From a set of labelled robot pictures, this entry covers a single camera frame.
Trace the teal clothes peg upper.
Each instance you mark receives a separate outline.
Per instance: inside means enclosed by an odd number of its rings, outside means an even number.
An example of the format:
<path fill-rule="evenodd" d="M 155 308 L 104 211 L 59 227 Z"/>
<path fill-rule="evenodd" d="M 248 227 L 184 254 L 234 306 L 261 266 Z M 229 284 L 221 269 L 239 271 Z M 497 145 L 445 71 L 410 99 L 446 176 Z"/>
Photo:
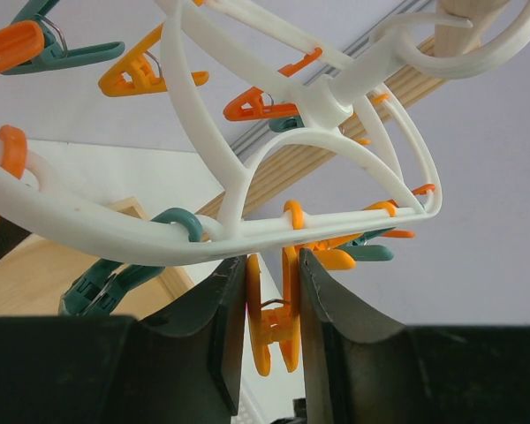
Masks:
<path fill-rule="evenodd" d="M 124 53 L 123 42 L 107 42 L 69 49 L 61 29 L 47 17 L 57 4 L 57 0 L 31 0 L 27 1 L 17 13 L 12 23 L 22 20 L 37 23 L 44 36 L 44 48 L 36 57 L 2 72 L 2 75 L 49 72 L 99 64 L 120 57 Z"/>

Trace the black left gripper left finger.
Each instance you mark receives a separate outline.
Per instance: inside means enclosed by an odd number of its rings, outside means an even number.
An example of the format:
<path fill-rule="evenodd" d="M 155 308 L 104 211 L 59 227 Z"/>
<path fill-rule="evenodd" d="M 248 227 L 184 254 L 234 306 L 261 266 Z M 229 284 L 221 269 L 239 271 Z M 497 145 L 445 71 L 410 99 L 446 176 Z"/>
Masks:
<path fill-rule="evenodd" d="M 227 423 L 239 408 L 246 260 L 137 320 L 0 318 L 0 423 Z"/>

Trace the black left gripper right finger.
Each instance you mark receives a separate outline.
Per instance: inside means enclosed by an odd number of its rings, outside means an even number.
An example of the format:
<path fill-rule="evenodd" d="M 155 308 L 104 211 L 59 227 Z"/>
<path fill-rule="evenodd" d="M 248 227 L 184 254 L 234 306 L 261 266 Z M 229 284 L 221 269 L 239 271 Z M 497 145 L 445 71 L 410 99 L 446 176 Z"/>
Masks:
<path fill-rule="evenodd" d="M 311 423 L 530 423 L 530 326 L 405 325 L 305 249 L 300 325 Z"/>

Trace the teal clothes peg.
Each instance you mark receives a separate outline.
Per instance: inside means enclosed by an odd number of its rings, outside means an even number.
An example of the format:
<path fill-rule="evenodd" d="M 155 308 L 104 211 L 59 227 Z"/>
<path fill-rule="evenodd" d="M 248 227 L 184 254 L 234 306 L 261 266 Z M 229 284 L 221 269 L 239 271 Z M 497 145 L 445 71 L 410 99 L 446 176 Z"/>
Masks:
<path fill-rule="evenodd" d="M 58 314 L 61 316 L 107 316 L 125 295 L 159 276 L 164 266 L 146 266 L 100 259 L 93 263 L 61 296 Z"/>
<path fill-rule="evenodd" d="M 49 72 L 99 64 L 120 57 L 124 53 L 123 42 L 107 42 L 69 49 L 61 29 L 47 17 L 57 4 L 57 0 L 31 0 L 27 1 L 17 13 L 12 23 L 22 20 L 37 23 L 44 36 L 44 48 L 36 57 L 2 72 L 2 75 Z"/>

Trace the yellow orange clothes peg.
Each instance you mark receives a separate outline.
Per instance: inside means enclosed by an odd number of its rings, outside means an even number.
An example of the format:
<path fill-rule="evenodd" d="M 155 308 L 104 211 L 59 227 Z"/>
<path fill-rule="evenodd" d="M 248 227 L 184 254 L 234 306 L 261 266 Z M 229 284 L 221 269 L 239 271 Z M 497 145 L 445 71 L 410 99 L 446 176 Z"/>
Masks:
<path fill-rule="evenodd" d="M 156 94 L 167 91 L 158 59 L 149 49 L 161 40 L 163 24 L 125 53 L 98 81 L 108 97 Z"/>

